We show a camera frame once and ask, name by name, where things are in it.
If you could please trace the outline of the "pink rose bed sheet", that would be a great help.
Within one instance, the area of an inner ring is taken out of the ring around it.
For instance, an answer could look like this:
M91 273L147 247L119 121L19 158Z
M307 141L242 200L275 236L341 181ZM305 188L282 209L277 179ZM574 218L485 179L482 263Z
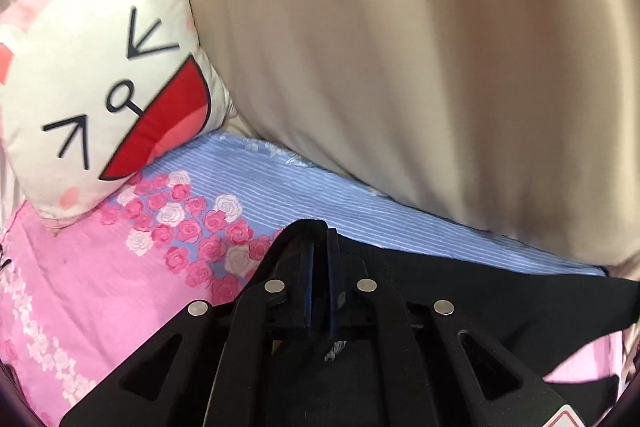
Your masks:
M21 205L2 236L1 358L43 424L63 416L193 300L236 297L299 219L390 251L532 275L607 277L394 202L277 145L228 133L175 150L58 234ZM586 423L614 403L623 329L542 377Z

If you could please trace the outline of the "white cat face pillow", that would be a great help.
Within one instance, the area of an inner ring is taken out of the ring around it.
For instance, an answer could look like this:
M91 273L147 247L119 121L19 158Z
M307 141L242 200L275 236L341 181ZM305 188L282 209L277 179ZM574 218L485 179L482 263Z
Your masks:
M52 231L231 106L189 0L16 0L1 15L2 148Z

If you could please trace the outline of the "beige quilt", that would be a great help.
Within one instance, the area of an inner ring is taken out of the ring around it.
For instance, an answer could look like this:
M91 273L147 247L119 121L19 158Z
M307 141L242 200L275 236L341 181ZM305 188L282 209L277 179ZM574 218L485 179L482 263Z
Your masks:
M639 0L190 0L245 128L639 275Z

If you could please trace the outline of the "black pants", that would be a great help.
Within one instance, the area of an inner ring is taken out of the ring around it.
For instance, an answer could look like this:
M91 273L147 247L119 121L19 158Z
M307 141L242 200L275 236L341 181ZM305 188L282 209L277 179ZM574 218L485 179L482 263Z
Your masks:
M639 317L639 285L590 275L532 275L390 251L341 237L373 280L392 286L410 317L447 299L540 377L593 340Z

